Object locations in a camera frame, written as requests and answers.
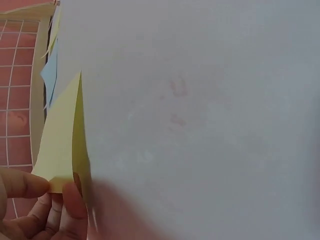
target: yellow sticky note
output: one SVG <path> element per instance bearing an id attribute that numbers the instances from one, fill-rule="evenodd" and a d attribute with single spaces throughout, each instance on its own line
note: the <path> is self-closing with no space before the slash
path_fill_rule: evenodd
<path id="1" fill-rule="evenodd" d="M 51 193 L 62 193 L 64 184 L 74 181 L 74 173 L 77 173 L 86 200 L 90 163 L 85 137 L 81 78 L 80 72 L 48 112 L 32 174 L 48 180 Z"/>
<path id="2" fill-rule="evenodd" d="M 60 27 L 60 16 L 61 16 L 61 7 L 59 7 L 58 12 L 56 13 L 56 20 L 55 20 L 54 26 L 52 27 L 52 30 L 51 30 L 48 49 L 42 57 L 44 57 L 48 53 L 51 54 L 52 50 L 54 49 L 54 45 L 55 45 L 56 38 L 58 35 L 59 27 Z"/>

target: hand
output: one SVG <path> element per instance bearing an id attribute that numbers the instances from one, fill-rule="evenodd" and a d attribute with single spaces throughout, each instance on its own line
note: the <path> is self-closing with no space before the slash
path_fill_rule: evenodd
<path id="1" fill-rule="evenodd" d="M 46 193 L 49 188 L 41 177 L 0 168 L 0 240 L 87 239 L 87 209 L 77 186 L 67 183 L 62 194 Z M 3 220 L 7 198 L 37 197 L 28 216 Z"/>

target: finger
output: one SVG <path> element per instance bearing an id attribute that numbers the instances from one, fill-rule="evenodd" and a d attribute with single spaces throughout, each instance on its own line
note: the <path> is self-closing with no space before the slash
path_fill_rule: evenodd
<path id="1" fill-rule="evenodd" d="M 52 196 L 47 193 L 42 197 L 39 197 L 28 216 L 19 217 L 12 221 L 18 224 L 28 239 L 31 239 L 37 233 L 45 229 L 51 207 Z"/>
<path id="2" fill-rule="evenodd" d="M 62 190 L 63 203 L 60 230 L 52 238 L 61 240 L 86 240 L 88 213 L 77 186 L 67 183 Z"/>
<path id="3" fill-rule="evenodd" d="M 24 171 L 0 168 L 0 176 L 8 198 L 38 198 L 50 188 L 47 180 Z"/>
<path id="4" fill-rule="evenodd" d="M 50 240 L 58 231 L 60 227 L 61 213 L 63 208 L 62 194 L 52 194 L 52 207 L 46 221 L 43 231 L 39 232 L 32 240 Z"/>

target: stain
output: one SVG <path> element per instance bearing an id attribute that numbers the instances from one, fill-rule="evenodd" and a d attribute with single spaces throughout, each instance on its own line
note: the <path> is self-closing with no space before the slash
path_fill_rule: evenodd
<path id="1" fill-rule="evenodd" d="M 187 124 L 186 121 L 179 117 L 176 113 L 171 114 L 170 122 L 173 124 L 178 124 L 180 127 L 183 127 Z"/>
<path id="2" fill-rule="evenodd" d="M 186 80 L 179 76 L 179 84 L 176 84 L 173 80 L 170 80 L 170 88 L 175 97 L 185 97 L 188 95 Z"/>

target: red cutting mat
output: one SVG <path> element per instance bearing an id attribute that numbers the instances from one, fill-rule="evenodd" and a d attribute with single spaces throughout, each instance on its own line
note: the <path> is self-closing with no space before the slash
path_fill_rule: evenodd
<path id="1" fill-rule="evenodd" d="M 1 0 L 0 13 L 24 8 L 30 5 L 51 3 L 54 0 Z"/>

